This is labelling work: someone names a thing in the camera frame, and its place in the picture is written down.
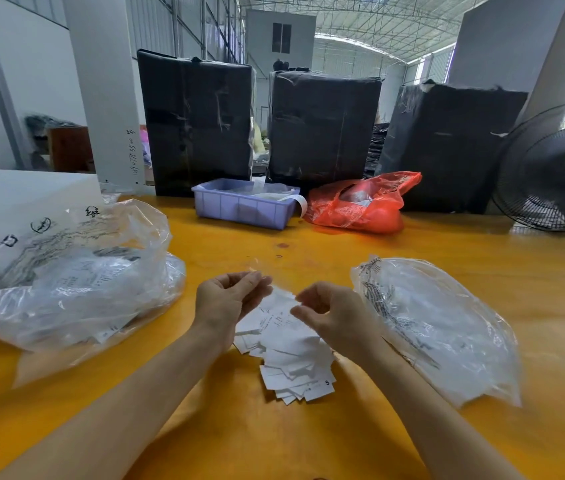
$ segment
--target black plastic wrap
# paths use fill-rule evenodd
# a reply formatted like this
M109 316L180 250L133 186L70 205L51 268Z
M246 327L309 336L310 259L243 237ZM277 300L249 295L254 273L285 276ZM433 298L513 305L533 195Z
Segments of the black plastic wrap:
M300 187L362 178L381 80L273 72L269 182Z
M249 180L255 73L250 66L138 51L156 194L193 196L215 178Z
M403 86L376 174L422 173L404 210L482 214L495 187L502 136L526 100L527 93L502 88Z

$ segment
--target black fan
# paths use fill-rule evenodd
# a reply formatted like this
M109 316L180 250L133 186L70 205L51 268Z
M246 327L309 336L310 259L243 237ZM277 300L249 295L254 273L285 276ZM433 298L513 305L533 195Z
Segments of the black fan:
M529 227L565 232L565 105L518 126L500 151L498 208Z

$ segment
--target blue plastic crate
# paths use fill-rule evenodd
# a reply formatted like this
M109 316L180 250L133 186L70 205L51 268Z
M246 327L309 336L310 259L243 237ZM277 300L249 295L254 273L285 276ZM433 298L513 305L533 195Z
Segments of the blue plastic crate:
M254 182L218 178L211 182L192 187L196 200L196 214L199 217L234 221L259 227L282 230L293 214L296 201L281 202L228 192L236 189L250 189ZM290 187L294 194L300 189Z

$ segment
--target wooden tabletop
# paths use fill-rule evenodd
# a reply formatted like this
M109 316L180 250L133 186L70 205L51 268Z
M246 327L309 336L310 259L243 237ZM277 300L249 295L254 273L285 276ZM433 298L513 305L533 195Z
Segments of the wooden tabletop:
M507 320L524 368L523 408L480 398L462 414L530 479L565 479L565 236L512 234L506 217L411 214L393 236L320 228L293 217L282 232L198 219L193 200L146 199L169 217L185 293L122 344L11 390L19 352L0 342L0 469L179 337L196 286L258 267L297 292L350 285L368 259L426 259ZM192 390L129 473L131 479L425 479L393 409L343 358L335 394L285 406L263 388L260 359L231 349Z

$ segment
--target forearm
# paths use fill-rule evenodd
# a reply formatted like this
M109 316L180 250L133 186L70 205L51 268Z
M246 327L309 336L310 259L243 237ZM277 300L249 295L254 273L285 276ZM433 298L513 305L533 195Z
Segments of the forearm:
M0 473L0 480L119 480L217 356L188 331Z
M402 420L435 480L523 477L389 346L361 364Z

